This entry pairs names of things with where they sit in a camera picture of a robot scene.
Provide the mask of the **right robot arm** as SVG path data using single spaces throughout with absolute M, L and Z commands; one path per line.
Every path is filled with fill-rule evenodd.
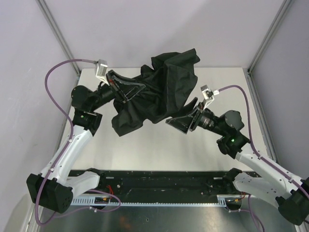
M 187 114 L 172 117 L 166 123 L 183 133 L 197 127 L 221 136 L 217 145 L 222 154 L 237 160 L 258 177 L 249 177 L 243 171 L 231 169 L 227 174 L 238 191 L 251 194 L 278 209 L 290 223 L 301 225 L 309 215 L 309 180 L 284 169 L 274 160 L 260 155 L 252 140 L 241 133 L 244 127 L 240 112 L 229 110 L 217 117 L 199 102 Z

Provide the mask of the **black folding umbrella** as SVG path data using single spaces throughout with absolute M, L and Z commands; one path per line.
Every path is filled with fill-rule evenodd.
M 192 48 L 157 55 L 151 58 L 151 66 L 143 65 L 134 80 L 145 88 L 126 103 L 113 102 L 117 115 L 112 127 L 118 136 L 141 128 L 145 120 L 156 124 L 179 113 L 197 84 L 194 65 L 199 61 Z

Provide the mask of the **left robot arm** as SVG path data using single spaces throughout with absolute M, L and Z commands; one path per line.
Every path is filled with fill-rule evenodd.
M 70 132 L 66 140 L 42 171 L 30 174 L 26 181 L 36 207 L 64 213 L 73 199 L 99 185 L 100 176 L 95 171 L 69 176 L 82 150 L 99 129 L 102 114 L 96 110 L 114 99 L 127 103 L 145 88 L 146 85 L 136 79 L 109 71 L 95 91 L 82 85 L 72 90 L 74 117 L 69 118 Z

